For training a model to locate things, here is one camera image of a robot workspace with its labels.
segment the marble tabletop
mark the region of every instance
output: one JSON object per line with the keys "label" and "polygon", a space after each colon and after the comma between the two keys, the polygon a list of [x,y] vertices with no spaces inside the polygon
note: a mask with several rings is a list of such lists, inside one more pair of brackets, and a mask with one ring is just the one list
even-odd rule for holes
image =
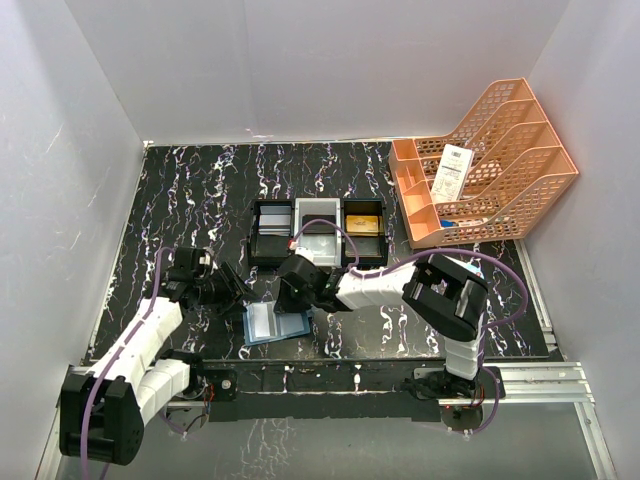
{"label": "marble tabletop", "polygon": [[[228,261],[264,301],[277,297],[273,272],[247,265],[246,236],[256,198],[382,198],[387,207],[389,264],[412,253],[389,172],[388,142],[153,147],[146,153],[107,301],[86,360],[99,359],[133,318],[153,278],[160,246],[208,246]],[[495,256],[524,278],[512,241],[467,245]],[[518,308],[514,284],[492,265],[474,261],[490,286],[489,320]],[[397,306],[357,312],[318,312],[304,337],[247,347],[242,317],[189,313],[167,347],[207,360],[443,358],[442,339],[423,319]],[[515,325],[490,330],[487,357],[546,357],[544,336],[530,305]]]}

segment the black wire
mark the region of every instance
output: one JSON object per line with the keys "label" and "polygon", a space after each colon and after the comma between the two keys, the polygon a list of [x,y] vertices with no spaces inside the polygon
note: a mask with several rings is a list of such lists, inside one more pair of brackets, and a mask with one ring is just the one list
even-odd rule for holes
{"label": "black wire", "polygon": [[187,428],[184,429],[185,432],[189,432],[189,430],[191,429],[191,427],[193,427],[193,425],[200,420],[201,418],[206,417],[207,415],[205,413],[198,415],[196,418],[194,418],[193,420],[191,420],[191,423],[189,424],[189,426]]}

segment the gray floor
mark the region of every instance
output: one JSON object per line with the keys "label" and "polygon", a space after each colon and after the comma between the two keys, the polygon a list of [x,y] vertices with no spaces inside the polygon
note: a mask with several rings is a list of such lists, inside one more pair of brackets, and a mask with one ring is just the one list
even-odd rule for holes
{"label": "gray floor", "polygon": [[[96,464],[95,478],[100,470]],[[57,479],[79,478],[78,459],[63,458]],[[588,480],[595,473],[573,404],[507,404],[470,441],[402,419],[285,419],[207,424],[183,442],[154,419],[134,462],[112,466],[107,478]]]}

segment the yellow object in tray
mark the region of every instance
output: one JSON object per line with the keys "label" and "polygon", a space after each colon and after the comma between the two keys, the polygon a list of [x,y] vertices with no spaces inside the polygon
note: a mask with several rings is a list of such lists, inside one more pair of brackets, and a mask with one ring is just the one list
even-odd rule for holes
{"label": "yellow object in tray", "polygon": [[376,215],[347,215],[349,235],[376,236],[379,231],[379,217]]}

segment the white wall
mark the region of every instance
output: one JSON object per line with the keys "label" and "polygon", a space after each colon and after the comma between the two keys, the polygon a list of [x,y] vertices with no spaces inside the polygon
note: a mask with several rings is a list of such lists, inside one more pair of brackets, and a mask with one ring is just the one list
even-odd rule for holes
{"label": "white wall", "polygon": [[66,0],[158,144],[446,133],[566,0]]}
{"label": "white wall", "polygon": [[622,479],[640,467],[638,25],[637,0],[574,0],[530,76],[581,176],[527,245]]}
{"label": "white wall", "polygon": [[33,478],[142,144],[62,0],[0,0],[0,477]]}

